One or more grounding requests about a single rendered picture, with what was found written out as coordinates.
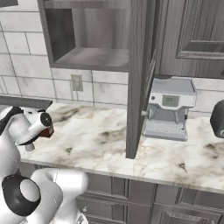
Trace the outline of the open grey cabinet door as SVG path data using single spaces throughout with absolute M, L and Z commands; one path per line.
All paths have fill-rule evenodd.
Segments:
M 129 28 L 129 84 L 127 108 L 126 158 L 137 154 L 147 106 L 148 67 L 153 53 L 153 28 L 157 0 L 131 0 Z

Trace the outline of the closed grey cabinet door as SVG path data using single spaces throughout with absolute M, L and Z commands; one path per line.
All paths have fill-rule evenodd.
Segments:
M 156 73 L 224 80 L 224 0 L 161 0 Z

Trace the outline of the grey base cabinet door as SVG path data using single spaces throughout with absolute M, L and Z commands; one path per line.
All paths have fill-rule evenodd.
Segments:
M 155 203 L 150 224 L 224 224 L 222 213 Z

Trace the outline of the silver coffee machine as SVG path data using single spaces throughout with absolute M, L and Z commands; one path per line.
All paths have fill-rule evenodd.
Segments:
M 192 79 L 155 79 L 152 84 L 142 129 L 144 137 L 185 142 L 186 119 L 196 105 L 197 91 Z

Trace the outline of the small red container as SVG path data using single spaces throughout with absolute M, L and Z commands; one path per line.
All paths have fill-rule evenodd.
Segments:
M 41 135 L 42 137 L 50 138 L 51 135 L 53 134 L 53 132 L 54 132 L 54 129 L 53 129 L 53 126 L 51 125 L 50 127 L 46 128 L 46 129 L 44 129 L 44 130 L 42 130 L 42 131 L 40 132 L 40 135 Z

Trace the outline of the dark hob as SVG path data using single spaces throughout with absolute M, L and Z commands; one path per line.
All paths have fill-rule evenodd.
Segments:
M 30 109 L 48 109 L 53 104 L 50 100 L 31 98 L 20 98 L 0 95 L 0 112 L 9 106 L 23 107 Z

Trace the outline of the grey drawer front with knob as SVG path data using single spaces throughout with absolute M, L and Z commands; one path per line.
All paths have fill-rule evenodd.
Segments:
M 117 199 L 101 199 L 81 196 L 77 200 L 77 206 L 82 211 L 87 208 L 85 215 L 106 221 L 126 223 L 128 221 L 128 206 Z

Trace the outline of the wide grey drawer front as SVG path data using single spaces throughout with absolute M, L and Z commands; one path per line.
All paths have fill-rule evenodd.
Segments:
M 158 185 L 155 201 L 165 205 L 183 205 L 224 211 L 224 194 L 184 187 Z

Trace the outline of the dark range hood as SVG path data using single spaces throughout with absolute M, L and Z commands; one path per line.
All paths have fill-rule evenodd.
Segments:
M 16 5 L 18 5 L 18 0 L 0 0 L 0 8 Z

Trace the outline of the white wall outlet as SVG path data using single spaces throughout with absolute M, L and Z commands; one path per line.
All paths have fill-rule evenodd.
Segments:
M 83 91 L 82 77 L 80 75 L 72 74 L 71 82 L 73 91 Z

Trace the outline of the open grey wall cabinet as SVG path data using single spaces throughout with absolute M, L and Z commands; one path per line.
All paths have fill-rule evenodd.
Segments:
M 126 72 L 129 0 L 38 0 L 50 66 Z

